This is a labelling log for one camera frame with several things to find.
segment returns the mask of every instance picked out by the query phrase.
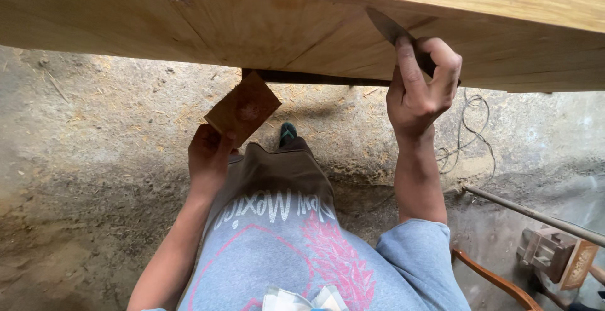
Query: knife blade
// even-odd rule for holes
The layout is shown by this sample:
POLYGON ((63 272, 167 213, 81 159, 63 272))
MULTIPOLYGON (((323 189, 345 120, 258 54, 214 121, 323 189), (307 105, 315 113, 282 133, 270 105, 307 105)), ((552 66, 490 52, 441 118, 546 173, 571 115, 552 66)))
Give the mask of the knife blade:
POLYGON ((395 43, 399 37, 408 37, 412 43, 412 47, 414 48, 414 56, 418 62, 418 67, 420 67, 421 70, 433 78, 435 67, 437 67, 437 65, 431 59, 431 54, 418 50, 418 40, 416 40, 412 34, 410 34, 405 28, 401 27, 401 25, 397 24, 396 21, 390 19, 388 15, 380 11, 377 11, 373 8, 366 8, 366 13, 368 14, 371 22, 374 24, 374 27, 393 46, 395 46, 395 43))

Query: black cable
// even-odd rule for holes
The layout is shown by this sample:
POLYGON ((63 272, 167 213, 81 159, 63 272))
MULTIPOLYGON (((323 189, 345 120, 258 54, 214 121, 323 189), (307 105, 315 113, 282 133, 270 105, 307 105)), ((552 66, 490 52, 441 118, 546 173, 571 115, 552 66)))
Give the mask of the black cable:
MULTIPOLYGON (((482 141, 483 143, 485 143, 488 146, 489 149, 489 154, 492 157, 492 160, 494 160, 494 166, 492 168, 492 172, 491 175, 488 178, 488 181, 491 181, 494 178, 495 175, 495 165, 496 165, 496 161, 495 161, 495 156, 494 156, 494 150, 492 149, 492 146, 489 144, 489 142, 485 139, 485 137, 482 136, 481 133, 483 133, 483 131, 485 130, 485 128, 488 126, 489 123, 489 116, 490 116, 490 112, 489 112, 489 105, 488 102, 485 100, 485 98, 483 98, 481 95, 479 94, 474 94, 472 95, 470 98, 466 97, 466 88, 464 88, 464 99, 465 99, 465 103, 464 106, 462 107, 462 112, 460 113, 460 120, 458 121, 458 140, 456 142, 456 149, 454 149, 453 151, 449 151, 446 147, 440 147, 435 151, 435 156, 437 156, 437 154, 439 152, 445 152, 445 155, 443 155, 440 158, 437 158, 437 161, 441 161, 445 159, 445 162, 443 163, 443 165, 441 166, 441 168, 439 168, 439 173, 440 174, 447 174, 449 172, 451 172, 452 170, 454 170, 454 168, 456 167, 456 165, 458 164, 458 159, 460 158, 460 151, 471 145, 473 142, 475 142, 477 139, 479 139, 480 141, 482 141), (476 131, 471 129, 467 124, 466 121, 464 120, 464 115, 466 112, 466 108, 468 106, 480 106, 481 104, 484 104, 485 107, 487 108, 487 117, 485 118, 485 122, 483 123, 483 126, 481 127, 480 131, 476 131), (463 145, 462 144, 462 126, 464 126, 464 128, 466 128, 466 130, 472 132, 473 134, 475 134, 475 137, 473 137, 473 139, 471 141, 469 141, 467 144, 463 145), (450 156, 456 154, 456 160, 454 161, 454 164, 451 166, 451 168, 449 168, 448 170, 444 170, 445 166, 447 166, 448 161, 450 160, 450 156)), ((478 199, 475 198, 476 200, 483 202, 483 203, 493 203, 492 201, 485 201, 482 199, 478 199)))

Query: pink graphic print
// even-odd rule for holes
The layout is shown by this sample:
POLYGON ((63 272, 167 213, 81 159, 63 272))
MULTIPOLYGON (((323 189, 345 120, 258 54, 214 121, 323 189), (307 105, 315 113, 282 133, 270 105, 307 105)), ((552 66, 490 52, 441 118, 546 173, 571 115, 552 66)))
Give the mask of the pink graphic print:
POLYGON ((349 245, 337 225, 319 222, 314 211, 301 227, 307 245, 319 258, 311 259, 314 269, 326 281, 335 284, 351 311, 364 311, 374 298, 374 270, 366 270, 366 261, 349 245))

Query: concrete floor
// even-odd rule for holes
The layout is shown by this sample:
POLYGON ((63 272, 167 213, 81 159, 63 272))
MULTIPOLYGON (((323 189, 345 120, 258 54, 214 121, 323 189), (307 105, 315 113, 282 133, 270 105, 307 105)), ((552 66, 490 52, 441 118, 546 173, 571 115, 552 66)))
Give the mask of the concrete floor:
MULTIPOLYGON (((0 309, 125 309, 185 198, 192 133, 238 79, 220 66, 0 47, 0 309)), ((397 223, 386 89, 270 87, 284 104, 251 140, 275 149, 276 128, 294 123, 333 182, 341 224, 375 245, 397 223)), ((523 287, 516 247, 523 228, 540 223, 472 203, 459 187, 604 233, 605 93, 472 94, 490 105, 483 135, 497 165, 490 180, 493 162, 477 141, 442 175, 452 243, 523 287)), ((437 147, 456 147, 463 105, 460 89, 436 122, 437 147)), ((466 121, 480 128, 486 115, 471 106, 466 121)), ((596 261, 605 266, 602 251, 596 261)), ((463 264, 454 273, 473 310, 521 310, 463 264)), ((602 307, 597 289, 589 277, 571 296, 602 307)))

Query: foot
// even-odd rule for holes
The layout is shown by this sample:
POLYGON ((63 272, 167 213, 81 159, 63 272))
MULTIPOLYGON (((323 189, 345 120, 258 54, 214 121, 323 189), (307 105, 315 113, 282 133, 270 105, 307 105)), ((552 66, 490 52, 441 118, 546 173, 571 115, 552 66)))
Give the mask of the foot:
POLYGON ((294 124, 291 124, 290 122, 284 122, 284 124, 281 125, 279 134, 279 147, 283 147, 284 145, 287 145, 296 138, 297 129, 296 127, 294 127, 294 124))
POLYGON ((540 278, 538 278, 538 276, 536 276, 535 274, 532 274, 530 279, 527 281, 527 284, 529 285, 529 288, 534 290, 535 292, 541 294, 546 293, 546 287, 544 286, 544 284, 542 284, 540 278))

